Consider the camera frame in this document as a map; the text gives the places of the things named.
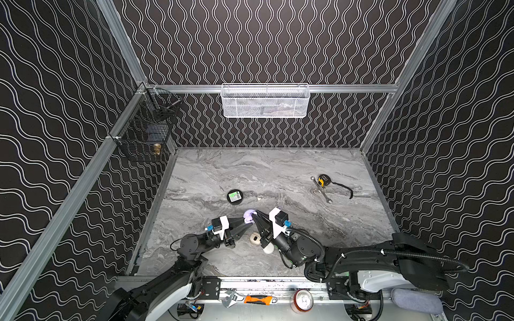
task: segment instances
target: black wallpaper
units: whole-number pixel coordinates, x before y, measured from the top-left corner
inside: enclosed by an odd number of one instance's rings
[[[514,318],[514,2],[460,0],[369,160],[400,229],[463,260],[449,320]]]
[[[92,0],[0,0],[0,293],[135,88]]]
[[[170,94],[154,95],[166,105]],[[307,116],[226,118],[219,95],[186,95],[172,136],[186,147],[358,148],[382,107],[385,93],[325,93],[310,97]]]
[[[153,84],[391,84],[438,0],[115,0]]]
[[[111,282],[125,274],[166,164],[111,156],[17,320],[96,317]]]

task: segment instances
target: orange-handled tool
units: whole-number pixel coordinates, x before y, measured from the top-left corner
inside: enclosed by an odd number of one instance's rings
[[[235,290],[227,291],[225,293],[227,296],[222,299],[222,303],[226,308],[229,308],[238,302],[265,304],[267,306],[278,303],[276,297],[269,295],[239,295]]]
[[[277,298],[267,295],[247,295],[244,303],[265,304],[269,306],[270,304],[277,304]]]

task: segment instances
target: metal bracket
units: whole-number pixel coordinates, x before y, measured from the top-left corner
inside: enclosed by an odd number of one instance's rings
[[[218,300],[221,279],[215,276],[204,276],[201,278],[201,287],[205,293],[201,295],[199,300]]]
[[[330,300],[353,300],[347,295],[346,283],[348,276],[333,277],[326,283],[328,297]],[[370,300],[380,300],[378,293],[368,293]]]

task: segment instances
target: black cable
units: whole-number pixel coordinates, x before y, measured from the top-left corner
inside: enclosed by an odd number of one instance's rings
[[[178,241],[183,240],[183,239],[188,238],[188,237],[189,237],[189,236],[181,237],[181,238],[178,238],[178,239],[174,240],[173,242],[171,242],[171,244],[170,244],[170,250],[177,252],[177,251],[178,251],[178,249],[174,249],[174,248],[172,248],[171,246],[172,246],[175,242],[178,242]]]
[[[317,261],[321,262],[321,260],[325,257],[325,247],[323,246],[323,244],[321,244],[320,241],[318,241],[317,239],[310,236],[308,232],[305,232],[305,230],[295,229],[295,228],[287,228],[287,230],[294,232],[296,234],[299,234],[299,235],[311,240],[314,244],[316,244],[320,248],[320,251],[321,251],[321,254],[320,254],[320,256],[318,256]]]
[[[330,272],[326,277],[323,279],[314,279],[309,276],[309,269],[310,267],[315,264],[315,261],[312,261],[311,263],[307,264],[305,266],[305,269],[303,270],[303,275],[305,278],[307,278],[311,282],[318,282],[318,283],[325,283],[327,280],[331,279],[332,276],[336,273],[336,267],[337,265],[348,255],[352,253],[359,253],[359,252],[372,252],[372,253],[381,253],[383,255],[396,255],[396,256],[406,256],[406,257],[415,257],[415,258],[421,258],[426,260],[432,260],[432,261],[442,261],[442,262],[448,262],[455,264],[460,269],[452,269],[452,270],[443,270],[443,273],[458,273],[458,272],[467,272],[469,270],[469,266],[466,264],[460,262],[459,260],[455,260],[449,257],[441,256],[441,255],[433,255],[433,254],[425,254],[425,253],[413,253],[413,252],[402,252],[402,251],[395,251],[395,250],[384,250],[384,249],[378,249],[378,248],[354,248],[349,250],[346,253],[342,253],[341,256],[337,258],[337,260],[332,265],[332,268],[330,269]]]
[[[332,182],[332,184],[335,184],[335,185],[338,185],[338,186],[341,186],[341,187],[344,187],[345,189],[349,190],[350,191],[350,199],[352,199],[353,197],[353,190],[351,188],[349,188],[348,186],[346,185],[343,185],[343,184],[340,184],[340,183],[336,183],[336,182]]]
[[[168,309],[168,313],[170,314],[170,316],[171,316],[172,318],[174,318],[174,319],[175,319],[175,320],[177,320],[177,321],[180,321],[179,319],[175,318],[175,317],[173,316],[173,314],[171,314],[170,309]]]
[[[181,238],[178,238],[178,239],[174,240],[174,241],[173,241],[173,242],[171,242],[171,244],[170,244],[170,250],[177,252],[177,251],[178,251],[178,249],[174,249],[174,248],[172,248],[171,246],[172,246],[175,242],[178,242],[178,241],[180,241],[180,240],[183,240],[183,239],[188,238],[188,237],[191,237],[191,236],[198,236],[198,235],[197,235],[197,234],[188,235],[188,236],[184,236],[184,237],[181,237]]]
[[[292,266],[293,264],[291,263],[291,266],[289,267],[287,264],[286,264],[286,261],[284,260],[284,254],[282,254],[282,252],[280,252],[280,258],[282,259],[282,263],[284,264],[284,266],[290,270],[292,270]]]
[[[196,302],[196,300],[198,300],[198,298],[201,297],[204,294],[205,294],[205,289],[201,288],[200,291],[196,295],[194,295],[194,296],[186,296],[184,299],[186,299],[186,300],[194,300]]]
[[[358,304],[364,304],[368,301],[368,300],[364,300],[364,302],[359,301],[356,297],[352,296],[348,291],[346,292],[346,296],[349,297],[350,300],[352,300],[353,302],[357,302]]]
[[[375,315],[370,321],[377,321],[382,315],[382,311],[384,310],[384,296],[382,294],[382,290],[378,291],[378,294],[380,295],[380,308],[378,308],[377,315]]]
[[[357,314],[355,314],[355,310],[351,311],[351,315],[348,313],[348,315],[350,316],[350,319],[352,319],[353,321],[366,321],[365,318],[363,317],[360,317],[358,316]]]

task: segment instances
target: marble countertop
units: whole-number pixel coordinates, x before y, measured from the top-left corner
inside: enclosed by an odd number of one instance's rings
[[[166,195],[147,243],[138,275],[158,275],[176,259],[170,243],[187,233],[203,233],[213,218],[242,216],[248,209],[269,213],[279,207],[294,227],[303,228],[325,246],[355,247],[391,239],[393,229],[358,150],[347,149],[181,149]],[[325,202],[311,176],[329,175],[349,186],[326,188]],[[226,194],[237,188],[239,205]],[[289,270],[278,251],[265,254],[249,242],[253,226],[235,249],[212,250],[206,275],[303,275]]]

